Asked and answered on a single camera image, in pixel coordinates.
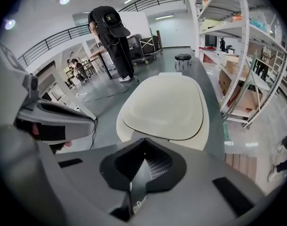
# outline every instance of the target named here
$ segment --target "metal shelving unit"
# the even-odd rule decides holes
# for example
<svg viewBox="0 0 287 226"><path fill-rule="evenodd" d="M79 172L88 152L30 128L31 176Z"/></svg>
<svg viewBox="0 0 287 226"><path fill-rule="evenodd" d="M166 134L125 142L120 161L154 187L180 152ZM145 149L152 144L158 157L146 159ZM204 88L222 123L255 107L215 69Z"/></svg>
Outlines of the metal shelving unit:
<svg viewBox="0 0 287 226"><path fill-rule="evenodd" d="M238 71L235 74L228 73L224 66L221 65L216 51L205 51L201 49L199 57L201 62L203 62L204 54L210 57L216 64L220 66L223 71L225 71L225 73L232 80L226 95L222 98L221 112L224 113L223 115L225 119L241 122L243 123L243 127L246 128L266 107L266 105L269 103L274 93L281 84L283 78L282 75L286 71L287 67L287 32L285 38L285 46L283 47L269 34L262 31L258 27L250 24L249 13L260 9L270 9L270 2L268 0L207 0L207 3L204 5L204 8L200 12L199 3L201 3L201 1L202 0L195 1L198 11L197 19L199 22L201 22L202 19L206 18L224 21L224 23L204 31L201 30L200 26L200 36L198 36L197 38L200 47L205 46L204 35L214 35L218 37L241 39L241 53L237 66ZM241 14L242 20L236 22L229 22L232 16L236 14ZM263 93L263 99L258 106L258 110L254 113L247 113L236 109L229 110L229 108L227 107L227 102L231 98L238 82L246 81L246 78L243 78L240 75L242 74L244 66L250 67L250 61L247 59L247 50L249 42L260 44L262 46L267 46L277 51L277 54L279 56L276 59L282 58L281 65L277 71L274 69L274 67L269 66L269 68L271 69L271 79L273 80L273 85L271 86L271 88L253 71L251 71L251 75L248 76L247 83L253 84L254 86L258 87Z"/></svg>

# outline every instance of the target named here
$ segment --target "wooden table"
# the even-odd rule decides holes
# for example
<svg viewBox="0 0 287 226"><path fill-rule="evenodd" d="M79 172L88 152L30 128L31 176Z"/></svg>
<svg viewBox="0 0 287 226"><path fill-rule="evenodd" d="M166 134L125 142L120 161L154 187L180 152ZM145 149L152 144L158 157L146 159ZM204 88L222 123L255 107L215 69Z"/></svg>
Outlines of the wooden table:
<svg viewBox="0 0 287 226"><path fill-rule="evenodd" d="M95 52L90 56L89 59L91 60L92 58L98 56L99 59L101 60L102 64L103 64L105 70L106 70L106 73L107 73L109 79L112 80L112 76L111 76L111 74L110 74L110 72L109 72L109 70L108 70L108 68L107 68L107 66L106 66L106 63L105 63L105 61L104 61L104 59L103 59L103 57L102 57L102 53L104 53L104 52L107 52L107 50L106 50L105 48L99 48L97 51L95 51Z"/></svg>

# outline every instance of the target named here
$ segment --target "black stool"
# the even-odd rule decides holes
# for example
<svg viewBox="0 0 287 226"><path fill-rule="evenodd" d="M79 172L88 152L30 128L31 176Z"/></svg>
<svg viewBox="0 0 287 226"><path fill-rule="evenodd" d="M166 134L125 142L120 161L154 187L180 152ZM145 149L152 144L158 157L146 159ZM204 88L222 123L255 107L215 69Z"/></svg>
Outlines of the black stool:
<svg viewBox="0 0 287 226"><path fill-rule="evenodd" d="M183 61L184 60L187 60L187 65L188 66L191 66L191 55L188 55L188 54L179 54L179 55L176 55L175 56L175 68L177 66L177 61L179 61L179 65L180 65L180 60L182 61L182 68L184 69L184 65L183 65Z"/></svg>

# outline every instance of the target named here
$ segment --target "white seat cushion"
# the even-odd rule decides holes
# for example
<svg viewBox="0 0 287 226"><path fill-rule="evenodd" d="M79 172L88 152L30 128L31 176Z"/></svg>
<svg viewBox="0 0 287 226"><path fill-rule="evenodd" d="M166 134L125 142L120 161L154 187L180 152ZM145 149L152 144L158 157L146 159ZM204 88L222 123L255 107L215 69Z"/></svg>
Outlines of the white seat cushion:
<svg viewBox="0 0 287 226"><path fill-rule="evenodd" d="M122 115L124 123L159 138L187 140L198 133L203 122L196 82L179 74L159 74L144 80L127 104L124 106L128 106L128 110Z"/></svg>

